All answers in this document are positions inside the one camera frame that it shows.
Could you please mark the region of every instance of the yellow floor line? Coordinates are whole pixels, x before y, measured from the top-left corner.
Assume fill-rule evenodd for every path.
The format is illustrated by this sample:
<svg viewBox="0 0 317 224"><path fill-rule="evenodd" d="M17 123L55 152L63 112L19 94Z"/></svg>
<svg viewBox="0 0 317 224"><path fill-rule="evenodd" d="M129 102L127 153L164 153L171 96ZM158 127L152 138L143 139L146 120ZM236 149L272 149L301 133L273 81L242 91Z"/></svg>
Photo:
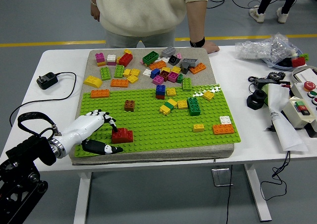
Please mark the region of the yellow floor line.
<svg viewBox="0 0 317 224"><path fill-rule="evenodd" d="M317 34L300 34L286 35L288 38L317 38ZM232 37L205 37L206 40L250 40L250 39L267 39L270 35L263 36L232 36ZM175 41L189 41L189 37L175 38ZM88 44L105 44L105 40L100 41L68 41L68 42L30 42L30 43L3 43L0 47L37 47L37 46L59 46L59 45L88 45Z"/></svg>

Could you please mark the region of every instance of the black wristband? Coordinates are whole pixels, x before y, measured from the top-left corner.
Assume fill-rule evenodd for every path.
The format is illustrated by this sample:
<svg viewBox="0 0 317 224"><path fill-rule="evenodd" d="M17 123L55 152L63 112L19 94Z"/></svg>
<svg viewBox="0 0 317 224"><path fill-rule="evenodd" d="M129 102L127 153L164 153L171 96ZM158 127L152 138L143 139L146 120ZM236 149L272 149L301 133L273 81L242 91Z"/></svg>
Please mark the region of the black wristband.
<svg viewBox="0 0 317 224"><path fill-rule="evenodd" d="M203 45L205 44L205 37L199 42L192 43L191 41L189 41L189 43L191 47L203 47Z"/></svg>

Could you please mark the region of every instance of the white table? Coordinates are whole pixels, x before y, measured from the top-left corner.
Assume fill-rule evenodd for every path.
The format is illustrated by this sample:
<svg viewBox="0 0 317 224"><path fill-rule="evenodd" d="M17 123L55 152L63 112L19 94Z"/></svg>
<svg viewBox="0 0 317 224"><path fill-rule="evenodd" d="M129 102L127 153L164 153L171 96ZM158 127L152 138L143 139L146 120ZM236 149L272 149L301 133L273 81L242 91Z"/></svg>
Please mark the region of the white table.
<svg viewBox="0 0 317 224"><path fill-rule="evenodd" d="M27 90L23 103L32 100L44 100L52 98L66 97L73 86L73 75L60 76L59 82L47 90L42 90L36 83L39 75L48 72L59 73L71 71L77 74L77 83L73 95L67 100L58 102L33 103L20 108L18 115L25 112L43 112L48 115L63 130L74 119L79 101L81 86L84 80L86 62L91 50L55 50L43 53L38 67L34 73L30 86ZM250 95L248 91L249 76L262 77L268 75L273 70L262 61L246 61L235 58L234 46L220 47L220 51L209 55L211 66L216 82L222 87L230 111L237 126L241 142L235 144L233 154L226 159L198 160L198 161L178 161L178 162L150 162L132 164L110 164L96 166L73 166L69 156L58 159L51 167L44 165L38 159L35 165L39 172L68 170L78 172L81 181L75 212L76 224L85 223L86 209L88 204L91 172L122 170L135 168L153 167L173 167L173 166L217 166L244 164L250 186L254 195L257 210L261 221L270 221L271 216L268 211L266 201L260 193L260 183L253 164L262 162L276 162L285 159L286 152L282 150L278 137L274 132L267 132L265 129L271 125L268 108L254 111L246 106L246 99ZM26 121L24 124L35 131L42 131L49 127L44 121ZM298 131L308 147L308 152L292 152L291 158L316 159L317 138L310 138L305 130ZM5 152L30 136L20 130L15 121L10 132L3 153L0 157L0 164L7 157Z"/></svg>

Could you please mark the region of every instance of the white sneaker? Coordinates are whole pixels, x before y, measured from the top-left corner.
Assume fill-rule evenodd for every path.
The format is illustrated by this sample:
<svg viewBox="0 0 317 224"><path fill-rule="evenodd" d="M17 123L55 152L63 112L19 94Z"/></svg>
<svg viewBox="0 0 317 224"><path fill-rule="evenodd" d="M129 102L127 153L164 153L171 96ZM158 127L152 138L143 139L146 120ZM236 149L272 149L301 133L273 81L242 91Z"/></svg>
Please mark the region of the white sneaker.
<svg viewBox="0 0 317 224"><path fill-rule="evenodd" d="M249 11L249 14L251 17L253 17L254 20L256 20L257 23L263 23L265 18L265 13L258 14L258 7L259 5L254 6L254 8L251 8Z"/></svg>
<svg viewBox="0 0 317 224"><path fill-rule="evenodd" d="M277 11L276 11L276 15L278 16L278 22L279 23L285 23L287 18L288 18L288 14L282 13L282 7L280 7Z"/></svg>

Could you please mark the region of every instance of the bracelet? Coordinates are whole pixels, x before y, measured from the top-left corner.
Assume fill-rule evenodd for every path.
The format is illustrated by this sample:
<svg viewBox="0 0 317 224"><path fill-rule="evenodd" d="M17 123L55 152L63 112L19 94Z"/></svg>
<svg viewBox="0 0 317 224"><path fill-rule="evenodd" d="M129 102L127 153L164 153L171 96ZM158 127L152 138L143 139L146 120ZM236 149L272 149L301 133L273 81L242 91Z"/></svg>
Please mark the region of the bracelet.
<svg viewBox="0 0 317 224"><path fill-rule="evenodd" d="M96 7L97 7L97 4L96 4L94 1L90 0L90 3L91 3L93 6L96 6Z"/></svg>
<svg viewBox="0 0 317 224"><path fill-rule="evenodd" d="M189 41L189 43L191 47L203 47L203 45L205 44L205 37L199 42L192 43L191 41Z"/></svg>

